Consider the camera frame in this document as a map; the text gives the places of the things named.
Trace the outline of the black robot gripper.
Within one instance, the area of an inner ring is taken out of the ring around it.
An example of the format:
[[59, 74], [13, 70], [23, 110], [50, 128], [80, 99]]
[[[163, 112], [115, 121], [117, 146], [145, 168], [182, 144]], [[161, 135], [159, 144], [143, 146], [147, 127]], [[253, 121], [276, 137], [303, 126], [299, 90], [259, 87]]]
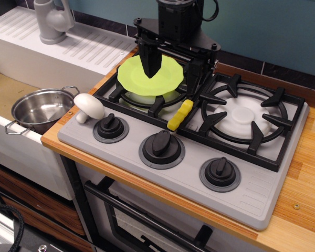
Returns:
[[144, 73], [152, 78], [161, 68], [167, 51], [194, 58], [186, 65], [186, 97], [192, 99], [211, 74], [221, 46], [201, 29], [202, 22], [213, 21], [219, 13], [218, 1], [212, 16], [205, 18], [204, 1], [157, 1], [158, 18], [136, 18], [137, 44]]

